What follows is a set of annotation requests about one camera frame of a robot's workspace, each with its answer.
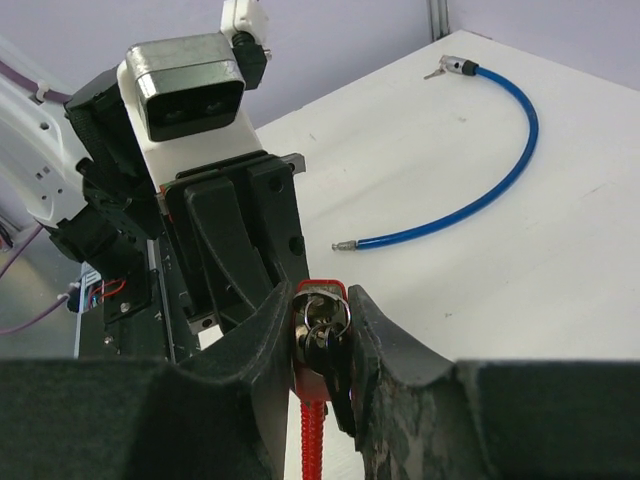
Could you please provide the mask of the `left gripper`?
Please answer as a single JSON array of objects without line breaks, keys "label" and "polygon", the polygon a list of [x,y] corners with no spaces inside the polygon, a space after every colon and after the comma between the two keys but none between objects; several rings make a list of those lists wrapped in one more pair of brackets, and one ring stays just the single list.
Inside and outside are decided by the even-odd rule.
[{"label": "left gripper", "polygon": [[178,173],[161,186],[161,218],[189,302],[187,318],[228,333],[280,284],[308,277],[294,177],[300,153],[264,150]]}]

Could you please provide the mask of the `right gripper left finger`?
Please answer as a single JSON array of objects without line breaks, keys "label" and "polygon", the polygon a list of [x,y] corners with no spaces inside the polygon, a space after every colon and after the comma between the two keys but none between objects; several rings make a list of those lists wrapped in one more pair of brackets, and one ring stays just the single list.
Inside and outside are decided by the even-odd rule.
[{"label": "right gripper left finger", "polygon": [[199,354],[1,365],[5,479],[280,479],[292,287]]}]

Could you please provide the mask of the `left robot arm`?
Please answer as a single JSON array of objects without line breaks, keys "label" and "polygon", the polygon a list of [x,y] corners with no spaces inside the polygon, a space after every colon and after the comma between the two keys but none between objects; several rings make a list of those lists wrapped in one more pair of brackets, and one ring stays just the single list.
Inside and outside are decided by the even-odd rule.
[{"label": "left robot arm", "polygon": [[112,327],[152,302],[150,242],[184,325],[230,329],[309,275],[294,177],[243,112],[268,63],[242,29],[138,43],[70,96],[1,83],[1,174],[67,258],[93,267]]}]

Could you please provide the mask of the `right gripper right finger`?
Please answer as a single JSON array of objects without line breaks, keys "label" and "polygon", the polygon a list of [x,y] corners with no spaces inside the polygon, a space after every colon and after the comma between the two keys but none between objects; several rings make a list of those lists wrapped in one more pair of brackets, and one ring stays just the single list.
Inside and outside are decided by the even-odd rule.
[{"label": "right gripper right finger", "polygon": [[369,479],[635,479],[635,361],[453,362],[360,286],[352,313],[355,448]]}]

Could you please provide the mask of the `keys of red padlock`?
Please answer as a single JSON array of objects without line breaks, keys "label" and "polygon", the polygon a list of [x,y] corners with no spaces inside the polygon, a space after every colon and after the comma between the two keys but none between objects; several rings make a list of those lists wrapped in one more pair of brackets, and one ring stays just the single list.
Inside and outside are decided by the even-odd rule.
[{"label": "keys of red padlock", "polygon": [[326,397],[333,407],[338,427],[347,435],[356,434],[351,405],[352,314],[344,296],[319,287],[294,296],[294,313],[303,330],[296,346],[302,365],[322,378]]}]

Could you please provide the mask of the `red cable padlock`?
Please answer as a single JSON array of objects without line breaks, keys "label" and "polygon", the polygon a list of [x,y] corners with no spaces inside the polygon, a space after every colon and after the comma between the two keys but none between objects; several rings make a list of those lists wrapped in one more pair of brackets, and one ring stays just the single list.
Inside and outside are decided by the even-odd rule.
[{"label": "red cable padlock", "polygon": [[341,302],[330,296],[347,299],[345,286],[334,279],[308,279],[297,288],[293,301],[294,343],[292,353],[293,392],[300,400],[301,469],[304,480],[321,479],[323,466],[324,422],[330,401],[324,378],[313,371],[305,359],[306,337],[316,323],[330,323],[338,317],[332,305],[342,310]]}]

